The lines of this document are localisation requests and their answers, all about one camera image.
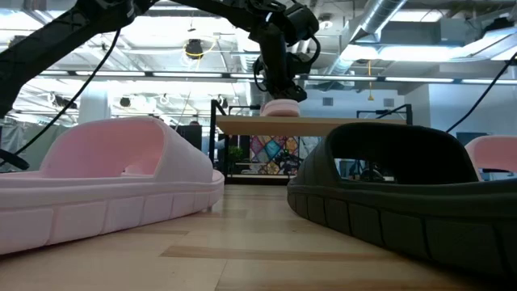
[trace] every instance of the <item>pink object on table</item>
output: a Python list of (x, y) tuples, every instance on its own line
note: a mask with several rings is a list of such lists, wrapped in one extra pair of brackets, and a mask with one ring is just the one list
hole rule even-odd
[(81, 124), (39, 171), (0, 175), (0, 255), (195, 213), (223, 191), (208, 157), (160, 120)]
[(465, 149), (477, 169), (517, 172), (517, 137), (478, 137), (473, 139)]
[(297, 101), (278, 99), (266, 103), (260, 109), (260, 116), (299, 117), (300, 106)]

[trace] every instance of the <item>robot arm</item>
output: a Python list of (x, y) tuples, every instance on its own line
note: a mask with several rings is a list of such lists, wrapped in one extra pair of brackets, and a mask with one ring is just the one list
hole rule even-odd
[[(22, 86), (91, 37), (132, 23), (158, 0), (77, 0), (76, 5), (40, 30), (0, 53), (0, 118), (11, 109)], [(306, 98), (292, 79), (310, 64), (286, 53), (286, 44), (313, 37), (318, 22), (301, 4), (286, 9), (272, 0), (176, 0), (228, 19), (250, 32), (261, 48), (260, 69), (275, 99)]]

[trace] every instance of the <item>ceiling duct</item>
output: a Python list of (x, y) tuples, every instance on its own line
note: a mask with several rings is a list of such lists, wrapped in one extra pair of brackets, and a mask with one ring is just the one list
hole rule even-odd
[[(343, 75), (354, 61), (347, 60), (343, 53), (347, 46), (354, 41), (379, 42), (380, 31), (388, 24), (389, 20), (406, 4), (407, 0), (369, 0), (364, 8), (364, 13), (352, 21), (348, 21), (343, 29), (342, 43), (344, 42), (341, 55), (327, 69), (326, 74)], [(352, 88), (349, 84), (337, 85), (334, 82), (326, 82), (316, 85), (313, 89), (328, 91), (333, 88)]]

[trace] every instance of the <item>dark green slide sandal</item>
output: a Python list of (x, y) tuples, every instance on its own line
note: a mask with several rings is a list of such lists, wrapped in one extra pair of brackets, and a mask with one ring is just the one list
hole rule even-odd
[[(394, 181), (342, 179), (335, 158), (374, 162)], [(438, 130), (340, 126), (304, 160), (288, 203), (310, 221), (377, 246), (517, 277), (517, 179), (479, 182), (464, 147)]]

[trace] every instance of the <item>wooden floor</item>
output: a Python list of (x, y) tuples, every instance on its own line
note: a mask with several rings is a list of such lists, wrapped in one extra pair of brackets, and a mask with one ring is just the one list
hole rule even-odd
[(492, 287), (306, 221), (285, 187), (228, 186), (212, 212), (0, 257), (2, 291)]

